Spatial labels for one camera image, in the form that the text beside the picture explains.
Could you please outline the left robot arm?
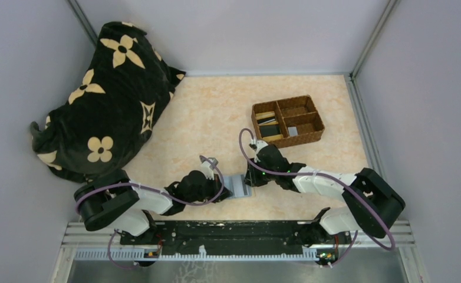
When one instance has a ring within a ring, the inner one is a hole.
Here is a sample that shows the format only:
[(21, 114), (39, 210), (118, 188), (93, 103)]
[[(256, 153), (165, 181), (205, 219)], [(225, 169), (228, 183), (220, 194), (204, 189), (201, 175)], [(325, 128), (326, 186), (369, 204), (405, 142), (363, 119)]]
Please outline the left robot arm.
[(163, 189), (134, 183), (124, 170), (98, 178), (74, 193), (76, 211), (87, 231), (115, 228), (139, 236), (154, 227), (152, 212), (171, 216), (186, 206), (202, 206), (231, 198), (222, 176), (192, 170)]

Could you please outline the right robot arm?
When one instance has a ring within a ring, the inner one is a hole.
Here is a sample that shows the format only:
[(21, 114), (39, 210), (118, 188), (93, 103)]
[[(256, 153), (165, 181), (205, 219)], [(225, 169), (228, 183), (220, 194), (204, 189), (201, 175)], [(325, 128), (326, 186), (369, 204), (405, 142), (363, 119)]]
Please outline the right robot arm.
[(246, 183), (260, 187), (275, 182), (283, 190), (312, 193), (345, 202), (327, 209), (316, 223), (329, 235), (361, 230), (383, 239), (406, 207), (403, 198), (373, 169), (358, 173), (333, 173), (303, 163), (289, 162), (273, 144), (251, 143), (253, 159), (248, 159)]

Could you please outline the cards in basket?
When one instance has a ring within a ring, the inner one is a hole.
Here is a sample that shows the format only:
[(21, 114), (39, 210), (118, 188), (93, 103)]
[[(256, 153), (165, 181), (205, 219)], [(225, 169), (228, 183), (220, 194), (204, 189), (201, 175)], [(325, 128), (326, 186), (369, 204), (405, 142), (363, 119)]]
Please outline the cards in basket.
[(272, 142), (284, 138), (274, 111), (257, 113), (255, 117), (262, 140)]

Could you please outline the brown woven divided basket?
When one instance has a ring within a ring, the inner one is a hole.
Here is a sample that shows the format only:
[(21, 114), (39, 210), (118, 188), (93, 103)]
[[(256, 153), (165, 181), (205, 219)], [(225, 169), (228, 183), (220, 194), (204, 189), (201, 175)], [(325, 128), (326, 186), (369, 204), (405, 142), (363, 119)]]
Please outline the brown woven divided basket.
[[(257, 139), (261, 139), (256, 114), (274, 111), (279, 121), (283, 139), (270, 141), (278, 148), (297, 146), (321, 140), (325, 126), (311, 96), (297, 96), (257, 103), (252, 106), (251, 120)], [(290, 137), (287, 127), (296, 126), (298, 135)]]

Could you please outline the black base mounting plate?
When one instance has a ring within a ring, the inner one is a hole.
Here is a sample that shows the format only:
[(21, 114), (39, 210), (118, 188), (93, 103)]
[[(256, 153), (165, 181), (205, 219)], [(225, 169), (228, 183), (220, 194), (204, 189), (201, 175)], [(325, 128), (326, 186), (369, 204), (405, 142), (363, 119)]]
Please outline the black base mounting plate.
[(300, 255), (313, 245), (349, 244), (348, 232), (329, 235), (310, 221), (164, 221), (140, 236), (121, 232), (122, 245), (154, 245), (162, 255), (211, 256)]

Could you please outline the black floral blanket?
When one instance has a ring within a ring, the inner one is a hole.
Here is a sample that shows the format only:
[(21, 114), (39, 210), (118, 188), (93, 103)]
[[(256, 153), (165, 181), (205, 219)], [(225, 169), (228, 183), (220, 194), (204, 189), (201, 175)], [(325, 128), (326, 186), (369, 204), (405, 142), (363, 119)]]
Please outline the black floral blanket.
[(186, 73), (146, 35), (129, 22), (104, 24), (81, 84), (44, 127), (31, 123), (32, 149), (57, 177), (93, 181), (123, 168), (151, 138)]

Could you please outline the aluminium frame rail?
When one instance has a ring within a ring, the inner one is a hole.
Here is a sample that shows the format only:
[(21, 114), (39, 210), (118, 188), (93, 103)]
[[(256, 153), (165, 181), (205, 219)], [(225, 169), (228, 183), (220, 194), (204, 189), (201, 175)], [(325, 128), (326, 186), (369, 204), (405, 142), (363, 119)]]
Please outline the aluminium frame rail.
[(374, 137), (371, 121), (368, 116), (367, 103), (364, 101), (363, 93), (360, 90), (359, 77), (399, 4), (400, 1), (385, 1), (384, 9), (359, 55), (353, 70), (344, 76), (368, 165), (375, 169), (382, 178), (386, 178), (386, 173)]

